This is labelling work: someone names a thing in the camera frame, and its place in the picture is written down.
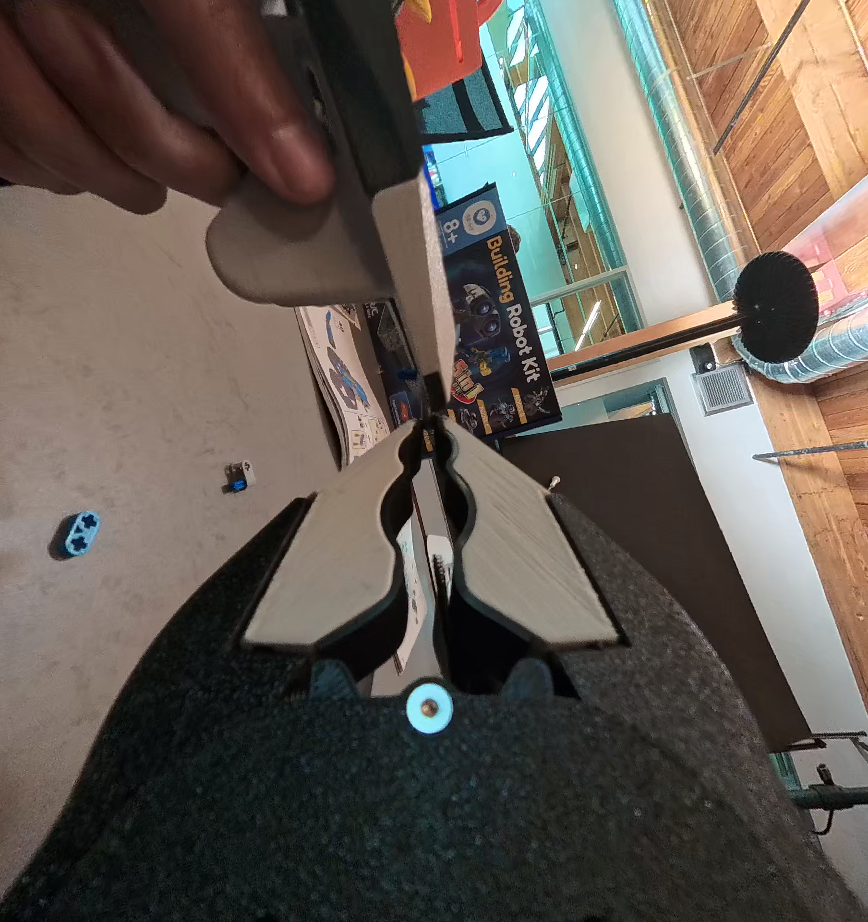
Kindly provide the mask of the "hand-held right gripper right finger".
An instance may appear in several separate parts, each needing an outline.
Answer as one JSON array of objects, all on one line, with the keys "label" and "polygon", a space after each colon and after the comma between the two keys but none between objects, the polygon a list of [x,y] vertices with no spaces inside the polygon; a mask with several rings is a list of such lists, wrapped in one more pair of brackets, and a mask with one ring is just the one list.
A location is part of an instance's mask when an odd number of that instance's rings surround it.
[{"label": "hand-held right gripper right finger", "polygon": [[620,628],[554,497],[448,418],[435,421],[435,461],[452,539],[448,598],[435,651],[450,681],[505,681],[532,657],[620,643]]}]

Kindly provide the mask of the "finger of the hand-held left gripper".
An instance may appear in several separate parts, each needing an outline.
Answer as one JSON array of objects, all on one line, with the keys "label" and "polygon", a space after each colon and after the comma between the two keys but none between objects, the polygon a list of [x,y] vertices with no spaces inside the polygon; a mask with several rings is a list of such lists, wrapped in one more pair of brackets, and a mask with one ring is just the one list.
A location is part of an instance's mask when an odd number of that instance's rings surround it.
[{"label": "finger of the hand-held left gripper", "polygon": [[455,327],[440,239],[423,176],[378,192],[371,213],[394,283],[408,351],[430,406],[451,397]]}]

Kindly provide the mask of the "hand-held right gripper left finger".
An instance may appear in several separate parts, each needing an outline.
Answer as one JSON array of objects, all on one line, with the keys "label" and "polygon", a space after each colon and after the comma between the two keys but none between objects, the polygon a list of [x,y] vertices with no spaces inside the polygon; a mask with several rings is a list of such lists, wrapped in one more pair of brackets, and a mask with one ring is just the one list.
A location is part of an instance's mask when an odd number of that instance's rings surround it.
[{"label": "hand-held right gripper left finger", "polygon": [[409,613],[397,538],[414,512],[422,432],[418,421],[405,422],[310,499],[259,593],[243,646],[310,664],[339,660],[359,681],[393,657]]}]

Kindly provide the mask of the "blue two-hole beam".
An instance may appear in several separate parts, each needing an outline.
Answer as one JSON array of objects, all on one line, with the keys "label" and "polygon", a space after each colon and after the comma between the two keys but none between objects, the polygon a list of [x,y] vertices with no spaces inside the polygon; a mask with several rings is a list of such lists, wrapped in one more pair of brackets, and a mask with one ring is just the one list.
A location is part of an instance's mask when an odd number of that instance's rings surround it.
[{"label": "blue two-hole beam", "polygon": [[72,513],[60,523],[54,551],[61,559],[85,556],[94,546],[101,527],[101,517],[95,511]]}]

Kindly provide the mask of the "grey desk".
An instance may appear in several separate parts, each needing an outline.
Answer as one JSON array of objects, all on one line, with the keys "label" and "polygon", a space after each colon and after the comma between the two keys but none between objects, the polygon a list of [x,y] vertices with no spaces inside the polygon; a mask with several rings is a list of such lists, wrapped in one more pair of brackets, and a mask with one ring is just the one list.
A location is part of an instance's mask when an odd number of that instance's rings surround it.
[{"label": "grey desk", "polygon": [[[167,617],[332,476],[294,311],[223,288],[209,220],[0,193],[0,895]],[[256,483],[229,493],[242,460]],[[61,559],[88,510],[93,548]]]}]

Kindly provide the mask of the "person's left hand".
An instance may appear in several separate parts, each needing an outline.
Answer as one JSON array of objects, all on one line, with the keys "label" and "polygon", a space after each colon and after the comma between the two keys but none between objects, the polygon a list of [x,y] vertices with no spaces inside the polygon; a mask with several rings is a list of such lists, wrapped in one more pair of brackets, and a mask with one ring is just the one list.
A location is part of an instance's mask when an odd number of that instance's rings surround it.
[{"label": "person's left hand", "polygon": [[[207,127],[169,109],[114,32],[134,10],[164,41]],[[336,177],[255,2],[0,2],[0,187],[90,193],[129,213],[170,190],[220,206],[257,175],[297,206]]]}]

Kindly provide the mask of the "orange felt bag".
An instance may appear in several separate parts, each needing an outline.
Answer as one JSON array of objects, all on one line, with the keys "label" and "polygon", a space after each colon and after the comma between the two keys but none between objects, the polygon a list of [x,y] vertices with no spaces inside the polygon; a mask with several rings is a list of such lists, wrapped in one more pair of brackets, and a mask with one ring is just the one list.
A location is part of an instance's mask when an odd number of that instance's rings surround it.
[{"label": "orange felt bag", "polygon": [[483,63],[479,29],[501,1],[394,2],[394,21],[414,102],[463,80]]}]

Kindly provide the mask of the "dark blue toy box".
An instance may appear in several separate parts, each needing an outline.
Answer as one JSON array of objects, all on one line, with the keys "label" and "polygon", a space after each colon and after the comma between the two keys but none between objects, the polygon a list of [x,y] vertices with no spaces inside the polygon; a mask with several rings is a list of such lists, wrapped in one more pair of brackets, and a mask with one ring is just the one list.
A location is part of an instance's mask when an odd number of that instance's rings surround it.
[{"label": "dark blue toy box", "polygon": [[[518,261],[519,238],[497,185],[433,213],[451,297],[455,350],[445,415],[482,440],[560,421],[539,324]],[[394,299],[363,308],[394,428],[430,410]]]}]

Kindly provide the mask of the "black office chair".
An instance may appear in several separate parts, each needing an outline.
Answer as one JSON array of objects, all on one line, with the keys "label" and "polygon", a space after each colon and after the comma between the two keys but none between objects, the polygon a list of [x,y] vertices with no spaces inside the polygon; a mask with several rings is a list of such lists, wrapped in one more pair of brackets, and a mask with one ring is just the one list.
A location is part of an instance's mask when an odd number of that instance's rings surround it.
[{"label": "black office chair", "polygon": [[512,131],[485,64],[415,103],[422,145],[487,140]]}]

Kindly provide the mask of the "open instruction booklet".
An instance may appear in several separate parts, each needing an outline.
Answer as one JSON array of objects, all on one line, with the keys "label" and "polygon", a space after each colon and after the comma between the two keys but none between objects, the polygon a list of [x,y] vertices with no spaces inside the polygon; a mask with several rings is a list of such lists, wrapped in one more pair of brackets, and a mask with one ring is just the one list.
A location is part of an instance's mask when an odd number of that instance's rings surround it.
[{"label": "open instruction booklet", "polygon": [[[340,467],[346,467],[381,443],[394,430],[393,422],[371,388],[369,369],[359,357],[354,324],[336,306],[294,309],[307,358],[334,422],[340,448]],[[405,637],[393,657],[389,672],[408,678],[409,658],[430,614],[429,579],[418,559],[421,529],[417,510],[402,527],[397,543],[404,563],[408,615]]]}]

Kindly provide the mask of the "black partition panel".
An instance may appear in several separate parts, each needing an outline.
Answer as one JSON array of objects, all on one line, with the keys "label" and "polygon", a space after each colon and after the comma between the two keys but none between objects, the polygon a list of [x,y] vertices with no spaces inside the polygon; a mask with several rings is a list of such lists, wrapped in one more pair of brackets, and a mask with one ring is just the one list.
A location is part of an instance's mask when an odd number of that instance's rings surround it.
[{"label": "black partition panel", "polygon": [[670,414],[531,432],[501,454],[559,491],[681,605],[731,673],[771,752],[813,734]]}]

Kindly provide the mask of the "white vent grille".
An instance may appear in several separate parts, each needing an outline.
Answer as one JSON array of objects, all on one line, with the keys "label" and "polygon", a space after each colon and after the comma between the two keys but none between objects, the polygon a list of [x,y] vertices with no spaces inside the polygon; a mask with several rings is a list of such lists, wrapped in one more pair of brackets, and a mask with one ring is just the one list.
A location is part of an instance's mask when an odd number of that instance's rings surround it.
[{"label": "white vent grille", "polygon": [[691,380],[704,417],[754,404],[744,363],[718,365],[710,371],[691,375]]}]

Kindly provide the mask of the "black round pendant lamp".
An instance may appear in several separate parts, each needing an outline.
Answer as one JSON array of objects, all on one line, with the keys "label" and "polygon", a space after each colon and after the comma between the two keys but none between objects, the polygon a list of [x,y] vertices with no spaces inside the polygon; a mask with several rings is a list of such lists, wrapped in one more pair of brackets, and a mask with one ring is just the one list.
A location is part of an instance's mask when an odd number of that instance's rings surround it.
[{"label": "black round pendant lamp", "polygon": [[818,329],[820,300],[806,265],[785,251],[764,253],[741,271],[732,300],[559,356],[551,377],[560,383],[601,375],[737,334],[756,359],[783,363],[799,357]]}]

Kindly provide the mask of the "silver air duct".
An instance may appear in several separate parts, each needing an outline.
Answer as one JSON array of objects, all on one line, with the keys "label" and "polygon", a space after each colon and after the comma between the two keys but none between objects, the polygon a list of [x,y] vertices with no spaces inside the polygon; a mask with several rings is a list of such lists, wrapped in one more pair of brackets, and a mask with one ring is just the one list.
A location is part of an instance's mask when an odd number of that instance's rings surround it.
[{"label": "silver air duct", "polygon": [[718,302],[868,176],[868,2],[613,2]]}]

